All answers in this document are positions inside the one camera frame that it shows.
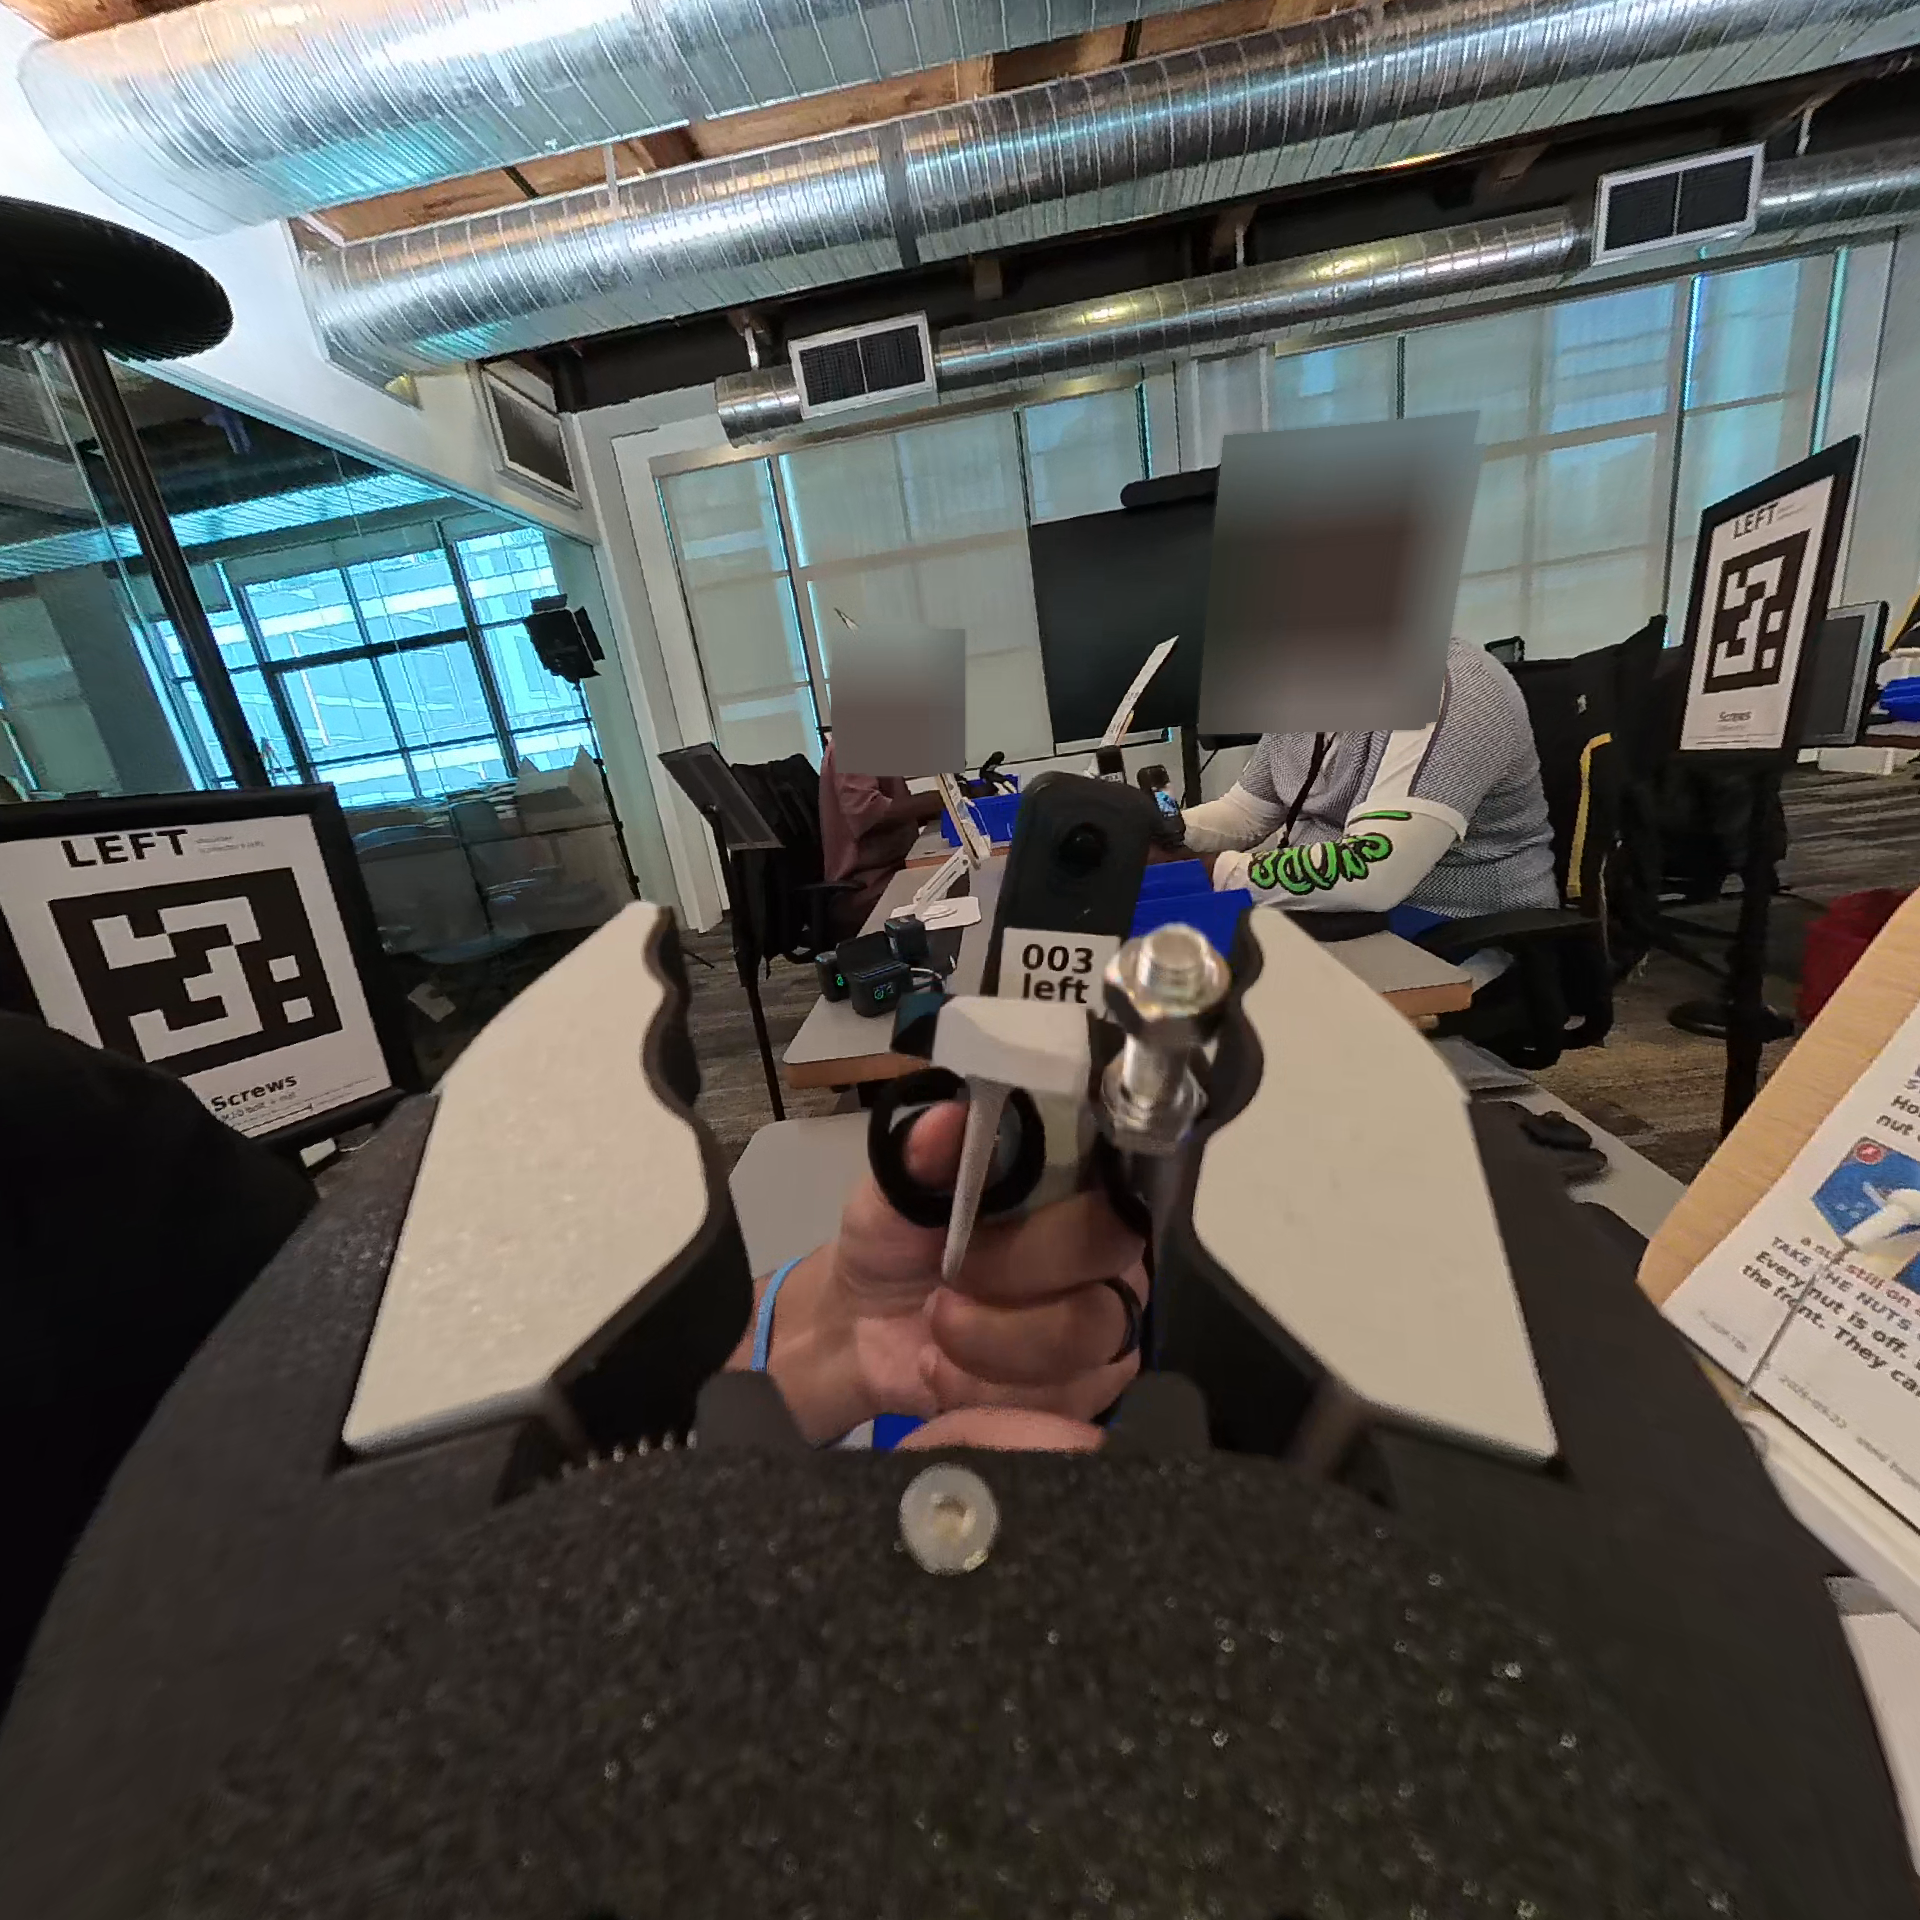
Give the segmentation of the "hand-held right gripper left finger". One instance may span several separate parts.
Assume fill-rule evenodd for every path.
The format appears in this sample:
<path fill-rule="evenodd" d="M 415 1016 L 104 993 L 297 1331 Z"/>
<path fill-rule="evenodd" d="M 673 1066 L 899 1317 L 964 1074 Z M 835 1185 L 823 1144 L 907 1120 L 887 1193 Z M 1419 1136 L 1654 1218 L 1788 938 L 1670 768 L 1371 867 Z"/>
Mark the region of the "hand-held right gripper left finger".
<path fill-rule="evenodd" d="M 348 1457 L 518 1430 L 574 1459 L 691 1441 L 755 1299 L 697 1098 L 681 930 L 633 904 L 443 1076 Z"/>

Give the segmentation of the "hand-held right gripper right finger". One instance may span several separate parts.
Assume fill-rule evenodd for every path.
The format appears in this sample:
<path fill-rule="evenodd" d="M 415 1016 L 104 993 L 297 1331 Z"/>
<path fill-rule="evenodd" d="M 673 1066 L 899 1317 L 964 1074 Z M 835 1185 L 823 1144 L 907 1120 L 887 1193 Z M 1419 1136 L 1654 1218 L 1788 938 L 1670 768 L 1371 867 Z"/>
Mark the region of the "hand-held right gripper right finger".
<path fill-rule="evenodd" d="M 1156 1234 L 1153 1368 L 1236 1457 L 1557 1434 L 1470 1118 L 1429 1040 L 1277 910 L 1239 925 L 1207 1114 Z"/>

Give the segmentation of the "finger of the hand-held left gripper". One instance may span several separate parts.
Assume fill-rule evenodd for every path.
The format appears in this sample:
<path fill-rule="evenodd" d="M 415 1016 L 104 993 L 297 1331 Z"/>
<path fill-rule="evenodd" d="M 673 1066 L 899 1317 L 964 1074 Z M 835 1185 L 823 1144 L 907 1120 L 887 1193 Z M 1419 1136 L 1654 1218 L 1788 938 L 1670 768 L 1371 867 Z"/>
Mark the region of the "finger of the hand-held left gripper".
<path fill-rule="evenodd" d="M 1062 1122 L 1068 1147 L 1076 1145 L 1088 1016 L 1048 1000 L 955 996 L 934 1020 L 929 1062 L 967 1098 L 941 1258 L 941 1282 L 958 1282 L 979 1218 L 1020 1212 L 1040 1196 L 1048 1122 Z"/>

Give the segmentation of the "silver hex bolt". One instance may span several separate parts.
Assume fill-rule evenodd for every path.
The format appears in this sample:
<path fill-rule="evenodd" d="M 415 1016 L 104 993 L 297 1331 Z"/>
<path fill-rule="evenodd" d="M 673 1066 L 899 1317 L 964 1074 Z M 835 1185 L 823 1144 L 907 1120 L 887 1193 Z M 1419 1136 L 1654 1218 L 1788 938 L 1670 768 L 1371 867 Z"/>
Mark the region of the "silver hex bolt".
<path fill-rule="evenodd" d="M 1105 1020 L 1119 1029 L 1119 1083 L 1139 1105 L 1175 1088 L 1227 1011 L 1231 969 L 1183 922 L 1121 944 L 1101 977 Z"/>

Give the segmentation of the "person's left hand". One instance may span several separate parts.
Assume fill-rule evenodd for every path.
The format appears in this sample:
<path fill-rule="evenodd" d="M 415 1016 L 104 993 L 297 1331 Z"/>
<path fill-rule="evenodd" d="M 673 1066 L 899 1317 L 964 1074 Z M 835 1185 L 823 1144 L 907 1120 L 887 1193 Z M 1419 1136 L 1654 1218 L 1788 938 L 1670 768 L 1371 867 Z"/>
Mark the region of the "person's left hand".
<path fill-rule="evenodd" d="M 1101 1450 L 1096 1418 L 1136 1378 L 1145 1245 L 1100 1192 L 979 1222 L 958 1282 L 943 1230 L 899 1213 L 864 1172 L 837 1234 L 783 1284 L 766 1371 L 807 1442 L 877 1412 L 934 1451 Z"/>

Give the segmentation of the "large black screen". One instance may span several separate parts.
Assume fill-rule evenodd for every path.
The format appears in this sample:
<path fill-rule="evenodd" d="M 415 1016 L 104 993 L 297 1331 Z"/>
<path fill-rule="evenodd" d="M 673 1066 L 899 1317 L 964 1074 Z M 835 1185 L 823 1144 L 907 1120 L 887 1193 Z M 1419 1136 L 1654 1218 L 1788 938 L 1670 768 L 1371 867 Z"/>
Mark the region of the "large black screen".
<path fill-rule="evenodd" d="M 1121 490 L 1105 512 L 1027 531 L 1047 721 L 1072 749 L 1105 731 L 1148 659 L 1173 651 L 1132 708 L 1134 731 L 1195 730 L 1219 468 Z"/>

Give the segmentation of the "black music stand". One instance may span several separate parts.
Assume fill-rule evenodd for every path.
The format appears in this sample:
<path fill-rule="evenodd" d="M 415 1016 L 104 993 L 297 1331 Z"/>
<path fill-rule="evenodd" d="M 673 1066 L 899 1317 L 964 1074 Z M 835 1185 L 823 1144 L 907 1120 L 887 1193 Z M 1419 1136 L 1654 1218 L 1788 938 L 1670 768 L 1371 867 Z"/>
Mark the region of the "black music stand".
<path fill-rule="evenodd" d="M 783 1120 L 782 1078 L 772 1052 L 772 1038 L 761 1004 L 761 977 L 766 969 L 766 938 L 761 910 L 749 888 L 749 859 L 782 853 L 782 841 L 761 810 L 755 805 L 735 768 L 713 742 L 687 742 L 661 755 L 681 796 L 703 819 L 721 889 L 726 900 L 728 946 L 737 985 L 748 1000 L 758 1069 L 769 1102 L 772 1120 Z"/>

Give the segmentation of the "wooden display board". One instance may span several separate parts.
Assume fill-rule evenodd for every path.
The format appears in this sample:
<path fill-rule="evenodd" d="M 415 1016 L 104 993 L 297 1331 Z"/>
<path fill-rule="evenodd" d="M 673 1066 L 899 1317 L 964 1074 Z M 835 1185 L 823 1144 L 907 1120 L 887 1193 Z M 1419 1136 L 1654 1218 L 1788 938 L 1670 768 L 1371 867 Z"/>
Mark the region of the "wooden display board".
<path fill-rule="evenodd" d="M 1884 925 L 1654 1232 L 1639 1267 L 1639 1284 L 1659 1312 L 1710 1249 L 1781 1177 L 1838 1096 L 1878 1056 L 1908 1013 L 1917 1013 L 1915 897 Z M 1789 1510 L 1848 1570 L 1915 1620 L 1917 1523 L 1903 1523 L 1665 1324 L 1700 1360 Z"/>

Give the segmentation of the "black jacket yellow stripe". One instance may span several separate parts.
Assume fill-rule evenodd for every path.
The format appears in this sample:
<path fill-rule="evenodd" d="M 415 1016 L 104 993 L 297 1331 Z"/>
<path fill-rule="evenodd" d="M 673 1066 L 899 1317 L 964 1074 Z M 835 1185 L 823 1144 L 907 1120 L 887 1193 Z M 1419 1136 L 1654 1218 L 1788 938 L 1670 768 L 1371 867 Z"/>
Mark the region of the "black jacket yellow stripe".
<path fill-rule="evenodd" d="M 1572 923 L 1519 948 L 1526 985 L 1542 985 L 1555 1009 L 1549 1062 L 1612 1033 L 1616 984 L 1652 948 L 1664 642 L 1665 617 L 1654 616 L 1616 644 L 1508 667 L 1541 763 L 1558 916 Z"/>

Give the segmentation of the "printed instruction sheet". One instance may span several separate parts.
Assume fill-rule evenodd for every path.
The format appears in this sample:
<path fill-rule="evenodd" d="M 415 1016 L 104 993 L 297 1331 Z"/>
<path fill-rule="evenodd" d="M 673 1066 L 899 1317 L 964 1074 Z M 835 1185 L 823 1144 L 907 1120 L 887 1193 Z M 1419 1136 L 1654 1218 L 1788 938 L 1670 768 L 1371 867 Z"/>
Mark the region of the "printed instruction sheet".
<path fill-rule="evenodd" d="M 1917 1523 L 1917 1013 L 1664 1317 L 1749 1398 Z"/>

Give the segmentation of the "black light panel tripod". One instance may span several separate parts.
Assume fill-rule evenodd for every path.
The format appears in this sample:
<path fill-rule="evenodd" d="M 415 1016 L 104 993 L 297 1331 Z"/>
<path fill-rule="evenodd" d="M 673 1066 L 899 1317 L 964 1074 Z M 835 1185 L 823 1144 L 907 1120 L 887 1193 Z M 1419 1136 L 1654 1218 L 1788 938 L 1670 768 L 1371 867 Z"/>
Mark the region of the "black light panel tripod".
<path fill-rule="evenodd" d="M 600 739 L 596 721 L 592 718 L 592 705 L 587 699 L 587 684 L 598 678 L 606 651 L 598 637 L 595 635 L 587 613 L 574 609 L 561 592 L 536 597 L 532 601 L 531 613 L 523 620 L 523 632 L 532 642 L 542 669 L 556 681 L 566 684 L 581 697 L 582 716 L 592 734 L 592 745 L 587 755 L 603 789 L 607 821 L 614 836 L 614 850 L 619 854 L 625 883 L 630 885 L 630 894 L 635 899 L 645 899 L 639 876 L 633 867 L 633 853 L 629 849 L 625 827 L 617 810 L 617 798 L 607 772 L 606 742 Z"/>

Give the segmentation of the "white framed ceiling vent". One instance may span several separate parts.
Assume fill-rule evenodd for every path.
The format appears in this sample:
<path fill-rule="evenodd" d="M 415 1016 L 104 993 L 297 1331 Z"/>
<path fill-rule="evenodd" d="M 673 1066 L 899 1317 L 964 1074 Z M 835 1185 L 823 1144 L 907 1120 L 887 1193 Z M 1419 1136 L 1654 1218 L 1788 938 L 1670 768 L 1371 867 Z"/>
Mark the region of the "white framed ceiling vent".
<path fill-rule="evenodd" d="M 1732 242 L 1759 222 L 1761 145 L 1612 171 L 1596 182 L 1591 266 Z"/>
<path fill-rule="evenodd" d="M 937 360 L 921 310 L 807 333 L 791 341 L 787 355 L 799 418 L 807 422 L 939 394 Z"/>

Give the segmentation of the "red plastic crate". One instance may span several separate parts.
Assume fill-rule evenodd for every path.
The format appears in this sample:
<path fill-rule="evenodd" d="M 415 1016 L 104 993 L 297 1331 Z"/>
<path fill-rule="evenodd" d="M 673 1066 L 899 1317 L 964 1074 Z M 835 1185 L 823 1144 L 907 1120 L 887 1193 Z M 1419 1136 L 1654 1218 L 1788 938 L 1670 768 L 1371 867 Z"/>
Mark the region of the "red plastic crate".
<path fill-rule="evenodd" d="M 1854 972 L 1884 925 L 1911 899 L 1911 889 L 1871 888 L 1838 897 L 1808 925 L 1795 1020 L 1808 1027 Z"/>

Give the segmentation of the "black floor lamp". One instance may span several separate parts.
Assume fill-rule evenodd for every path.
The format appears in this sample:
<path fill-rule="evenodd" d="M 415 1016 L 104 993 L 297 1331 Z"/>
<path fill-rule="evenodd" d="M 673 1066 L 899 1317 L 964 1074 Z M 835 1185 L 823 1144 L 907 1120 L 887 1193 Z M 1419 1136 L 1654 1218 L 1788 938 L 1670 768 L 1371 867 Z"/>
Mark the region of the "black floor lamp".
<path fill-rule="evenodd" d="M 264 762 L 112 378 L 112 364 L 197 356 L 230 332 L 222 283 L 191 256 L 72 209 L 3 201 L 5 345 L 53 347 L 64 360 L 159 605 L 191 662 L 230 780 L 264 789 Z"/>

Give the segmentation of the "silver ventilation duct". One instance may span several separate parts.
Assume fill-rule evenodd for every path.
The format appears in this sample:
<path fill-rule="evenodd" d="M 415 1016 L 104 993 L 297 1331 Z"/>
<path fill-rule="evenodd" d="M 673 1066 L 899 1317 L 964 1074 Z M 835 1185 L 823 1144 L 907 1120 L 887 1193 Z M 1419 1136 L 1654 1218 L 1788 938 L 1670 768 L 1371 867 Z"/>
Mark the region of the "silver ventilation duct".
<path fill-rule="evenodd" d="M 1054 42 L 1148 52 L 1311 5 L 222 2 L 16 64 L 31 120 L 120 209 L 216 236 Z"/>
<path fill-rule="evenodd" d="M 1908 2 L 1371 5 L 684 165 L 301 266 L 327 355 L 422 374 L 1145 224 L 1915 48 Z"/>
<path fill-rule="evenodd" d="M 1782 160 L 1759 173 L 1750 232 L 1723 244 L 1737 256 L 1891 228 L 1915 220 L 1915 200 L 1911 138 Z M 1592 222 L 1576 222 L 1567 209 L 1511 213 L 949 328 L 924 345 L 929 386 L 899 392 L 895 401 L 926 408 L 1148 371 L 1214 350 L 1326 345 L 1387 321 L 1427 321 L 1453 305 L 1497 305 L 1597 281 Z"/>

